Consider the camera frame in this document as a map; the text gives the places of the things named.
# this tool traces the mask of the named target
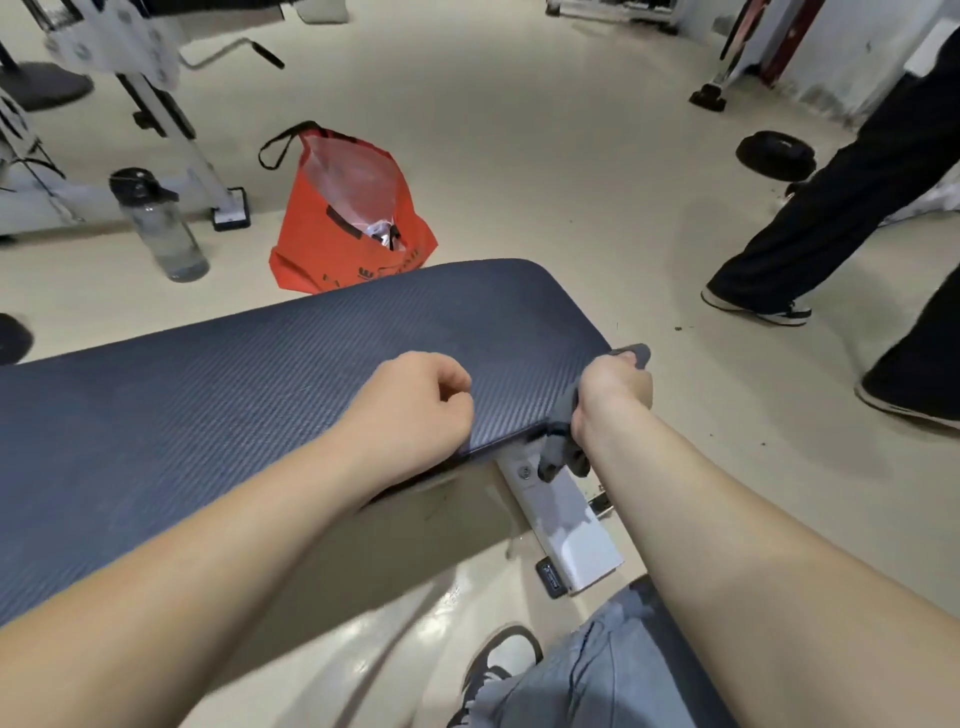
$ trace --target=hand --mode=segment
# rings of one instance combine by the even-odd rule
[[[640,402],[649,408],[654,400],[654,380],[636,368],[636,355],[598,356],[580,377],[580,404],[573,413],[573,439],[589,450],[588,441],[597,426],[617,418],[623,407]]]
[[[470,435],[470,375],[449,356],[407,352],[376,368],[334,426],[375,496],[432,468]]]

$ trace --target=white sneaker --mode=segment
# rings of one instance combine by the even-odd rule
[[[758,319],[781,327],[801,327],[809,321],[810,316],[813,315],[813,311],[809,306],[798,305],[796,301],[791,302],[787,309],[781,313],[757,313],[749,308],[724,301],[712,293],[709,288],[704,288],[704,290],[700,292],[700,298],[702,298],[707,305],[719,308],[721,311],[748,313],[751,316],[756,316]]]
[[[464,704],[446,728],[470,726],[470,710],[481,688],[522,674],[542,659],[540,643],[526,627],[514,625],[498,632],[470,664],[464,678]]]

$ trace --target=bench pad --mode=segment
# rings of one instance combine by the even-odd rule
[[[448,470],[541,434],[608,349],[541,267],[482,260],[0,368],[0,623],[317,437],[385,359],[472,374]]]

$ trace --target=black sneaker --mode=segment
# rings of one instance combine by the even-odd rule
[[[0,313],[0,365],[16,364],[34,345],[34,336],[8,313]]]
[[[780,313],[757,313],[742,305],[724,301],[710,291],[709,288],[704,288],[704,290],[700,292],[700,298],[702,298],[707,305],[719,308],[721,311],[748,313],[751,316],[756,316],[758,319],[781,327],[801,327],[809,321],[810,316],[813,315],[813,311],[809,306],[799,305],[796,301],[790,302],[790,305]]]
[[[897,376],[877,365],[857,382],[854,392],[881,412],[960,429],[960,401],[953,397],[950,404],[949,390],[931,391],[929,381],[928,377]]]
[[[470,709],[480,689],[492,682],[522,674],[543,659],[537,638],[526,627],[507,627],[498,632],[476,656],[464,678],[464,703],[446,728],[470,725]]]

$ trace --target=wrist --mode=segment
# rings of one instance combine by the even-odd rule
[[[367,503],[376,489],[373,463],[339,424],[291,453],[302,473],[298,478],[322,507],[337,514]]]
[[[612,447],[620,435],[630,436],[637,424],[657,418],[641,401],[634,397],[607,397],[590,404],[584,419],[584,450]]]

